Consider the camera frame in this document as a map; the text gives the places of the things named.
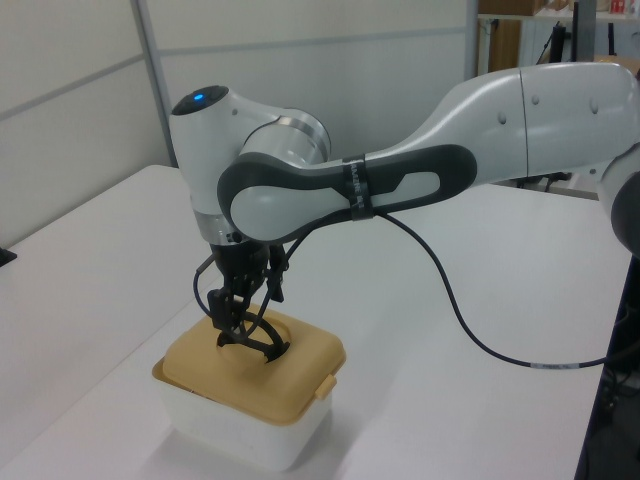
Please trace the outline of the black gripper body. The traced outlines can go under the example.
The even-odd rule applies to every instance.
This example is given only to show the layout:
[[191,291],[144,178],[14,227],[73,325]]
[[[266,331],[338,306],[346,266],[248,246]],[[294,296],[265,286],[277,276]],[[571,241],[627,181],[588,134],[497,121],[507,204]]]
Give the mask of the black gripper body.
[[210,245],[214,262],[225,279],[260,274],[270,266],[273,271],[287,271],[288,260],[282,245],[242,242],[230,245]]

